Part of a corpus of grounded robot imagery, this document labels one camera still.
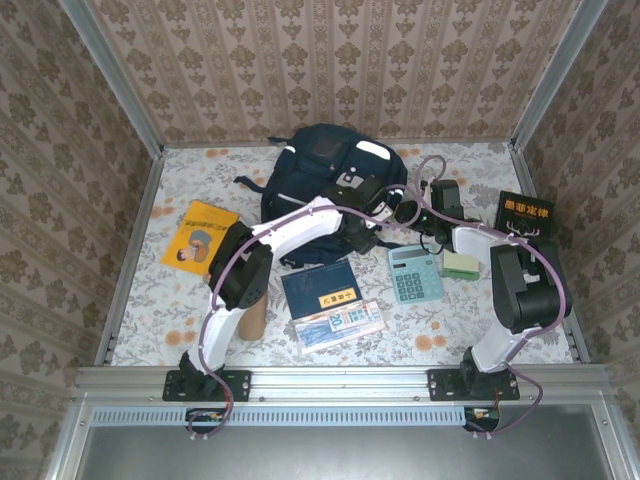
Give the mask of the navy notebook with yellow label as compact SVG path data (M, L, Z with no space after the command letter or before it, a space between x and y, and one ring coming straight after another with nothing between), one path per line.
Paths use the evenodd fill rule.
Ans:
M284 293L293 320L362 300L347 259L284 275Z

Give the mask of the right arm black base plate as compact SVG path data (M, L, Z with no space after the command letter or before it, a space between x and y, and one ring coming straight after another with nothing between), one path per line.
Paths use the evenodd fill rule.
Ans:
M436 402L520 399L516 377L508 370L463 374L460 369L430 369L427 377L430 399Z

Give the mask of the green sticky note pad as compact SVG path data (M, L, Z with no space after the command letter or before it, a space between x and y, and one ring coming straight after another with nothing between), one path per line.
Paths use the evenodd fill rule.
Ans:
M471 256L444 250L442 257L442 276L476 281L480 278L480 262Z

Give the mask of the navy blue backpack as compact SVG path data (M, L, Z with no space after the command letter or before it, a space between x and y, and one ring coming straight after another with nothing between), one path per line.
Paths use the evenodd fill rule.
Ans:
M355 189L369 176L385 186L407 182L407 168L393 149L346 127L315 124L299 129L289 139L269 140L285 146L266 185L261 187L246 176L234 179L262 195L264 223L309 203L333 186Z

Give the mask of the teal calculator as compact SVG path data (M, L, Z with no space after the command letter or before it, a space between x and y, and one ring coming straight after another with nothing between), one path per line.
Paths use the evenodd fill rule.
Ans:
M420 245L390 249L388 259L392 285L399 304L435 301L443 297L435 256Z

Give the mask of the yellow book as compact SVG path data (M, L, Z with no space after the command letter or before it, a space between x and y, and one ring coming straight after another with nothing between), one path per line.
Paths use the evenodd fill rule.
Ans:
M162 257L162 264L204 276L228 229L238 220L238 213L192 201Z

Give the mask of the aluminium corner post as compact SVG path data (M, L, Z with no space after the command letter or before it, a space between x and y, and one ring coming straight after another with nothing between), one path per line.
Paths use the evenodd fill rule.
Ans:
M90 6L86 0L59 0L59 2L150 157L156 161L162 155L164 142L153 126L150 116L126 75L124 67L117 59L115 49L101 31Z
M531 140L607 3L608 0L580 0L511 135L516 152L522 152Z

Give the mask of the brown cork pencil case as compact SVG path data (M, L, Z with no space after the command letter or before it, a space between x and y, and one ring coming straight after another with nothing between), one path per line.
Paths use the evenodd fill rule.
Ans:
M265 292L257 303L243 313L237 326L241 340L255 342L263 338L266 328L267 304L268 293Z

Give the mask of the wide aluminium frame rail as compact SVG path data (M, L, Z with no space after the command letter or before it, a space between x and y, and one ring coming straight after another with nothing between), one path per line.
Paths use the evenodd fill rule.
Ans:
M251 367L251 404L399 404L429 401L428 366ZM539 383L542 403L588 404L611 399L606 369L597 364L517 365ZM72 400L104 405L156 406L162 401L166 367L85 367Z

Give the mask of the floral patterned table cloth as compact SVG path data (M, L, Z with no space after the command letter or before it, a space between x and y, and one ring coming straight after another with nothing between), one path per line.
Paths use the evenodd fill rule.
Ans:
M510 151L503 143L399 144L396 152L411 175L455 180L465 212L492 224L501 191L518 191ZM209 306L209 290L198 275L162 261L189 205L200 200L238 213L257 224L260 197L238 183L245 176L264 184L280 154L277 146L170 149L146 228L112 361L117 366L168 366L197 340ZM385 321L374 334L334 348L303 354L298 348L281 279L272 272L263 337L234 338L228 367L455 365L494 321L491 280L447 278L443 297L400 304L392 288L388 253L375 248L351 255L363 297L375 301Z

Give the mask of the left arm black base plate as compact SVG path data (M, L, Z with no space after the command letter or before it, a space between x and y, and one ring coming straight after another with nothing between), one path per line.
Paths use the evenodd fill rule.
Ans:
M236 402L246 402L251 390L251 372L222 370L218 372ZM222 402L226 393L219 381L196 371L170 370L165 377L162 399L166 402Z

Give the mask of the grey metal sheet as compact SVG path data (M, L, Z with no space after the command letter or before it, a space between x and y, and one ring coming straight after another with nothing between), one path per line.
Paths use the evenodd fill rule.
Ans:
M91 429L77 480L613 480L593 415L540 407L511 431L461 427Z

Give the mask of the black book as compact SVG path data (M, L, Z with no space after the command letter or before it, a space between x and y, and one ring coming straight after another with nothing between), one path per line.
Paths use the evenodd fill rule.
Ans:
M554 207L548 200L501 191L494 228L525 238L550 238Z

